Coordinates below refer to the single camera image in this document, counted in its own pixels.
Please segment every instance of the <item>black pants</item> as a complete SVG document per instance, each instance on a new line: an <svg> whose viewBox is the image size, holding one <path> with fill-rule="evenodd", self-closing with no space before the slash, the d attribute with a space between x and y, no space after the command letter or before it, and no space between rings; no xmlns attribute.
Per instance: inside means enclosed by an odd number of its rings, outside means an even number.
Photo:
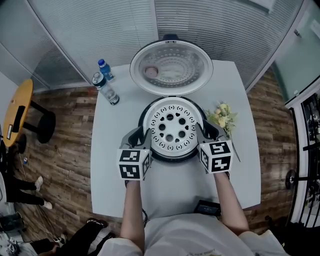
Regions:
<svg viewBox="0 0 320 256"><path fill-rule="evenodd" d="M56 252L56 256L87 256L91 243L96 239L100 230L103 227L99 224L89 222L79 229L74 236L64 246L59 248ZM113 233L109 233L102 241L97 245L96 250L91 252L89 256L97 256L102 249L104 243L114 238Z"/></svg>
<svg viewBox="0 0 320 256"><path fill-rule="evenodd" d="M39 206L45 204L45 201L42 198L21 191L36 190L37 188L34 182L23 181L3 172L1 174L4 180L7 202Z"/></svg>

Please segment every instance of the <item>clear bottle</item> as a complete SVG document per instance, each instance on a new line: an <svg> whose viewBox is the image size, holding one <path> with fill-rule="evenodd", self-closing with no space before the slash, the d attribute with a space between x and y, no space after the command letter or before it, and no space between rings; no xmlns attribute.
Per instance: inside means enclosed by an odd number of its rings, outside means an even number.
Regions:
<svg viewBox="0 0 320 256"><path fill-rule="evenodd" d="M104 75L106 80L108 82L114 82L115 81L115 76L111 72L111 68L108 65L108 63L105 62L105 60L102 58L98 61L99 67L100 67L100 72Z"/></svg>
<svg viewBox="0 0 320 256"><path fill-rule="evenodd" d="M93 75L92 83L111 105L116 105L119 102L120 97L115 93L114 89L101 72L96 72Z"/></svg>

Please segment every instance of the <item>white sneaker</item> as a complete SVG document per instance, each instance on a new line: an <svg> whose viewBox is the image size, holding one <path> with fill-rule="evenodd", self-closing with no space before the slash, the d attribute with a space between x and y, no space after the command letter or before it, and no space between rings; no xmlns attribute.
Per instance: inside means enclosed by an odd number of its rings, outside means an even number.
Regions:
<svg viewBox="0 0 320 256"><path fill-rule="evenodd" d="M36 191L39 191L41 189L41 185L44 183L44 178L42 176L40 176L36 182L34 183L35 187L36 187Z"/></svg>
<svg viewBox="0 0 320 256"><path fill-rule="evenodd" d="M44 201L44 205L43 205L45 208L51 210L52 209L52 203L50 202L47 202L47 201Z"/></svg>

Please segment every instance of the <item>shirt sleeve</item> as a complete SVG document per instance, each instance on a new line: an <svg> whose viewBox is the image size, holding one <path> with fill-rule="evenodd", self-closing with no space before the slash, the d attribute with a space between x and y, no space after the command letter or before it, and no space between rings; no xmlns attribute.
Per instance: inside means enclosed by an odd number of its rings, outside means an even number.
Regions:
<svg viewBox="0 0 320 256"><path fill-rule="evenodd" d="M132 241L125 238L107 240L97 256L143 256L142 251Z"/></svg>
<svg viewBox="0 0 320 256"><path fill-rule="evenodd" d="M262 235L247 231L239 235L239 238L256 255L289 256L270 230L267 230Z"/></svg>

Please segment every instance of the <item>white cube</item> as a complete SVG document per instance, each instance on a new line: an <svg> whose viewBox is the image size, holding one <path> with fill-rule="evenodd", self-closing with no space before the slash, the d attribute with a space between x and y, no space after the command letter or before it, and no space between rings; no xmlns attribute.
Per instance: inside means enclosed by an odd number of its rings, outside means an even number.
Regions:
<svg viewBox="0 0 320 256"><path fill-rule="evenodd" d="M230 172L234 158L231 140L202 143L199 150L206 173Z"/></svg>
<svg viewBox="0 0 320 256"><path fill-rule="evenodd" d="M118 149L116 166L122 180L143 181L151 165L148 149Z"/></svg>

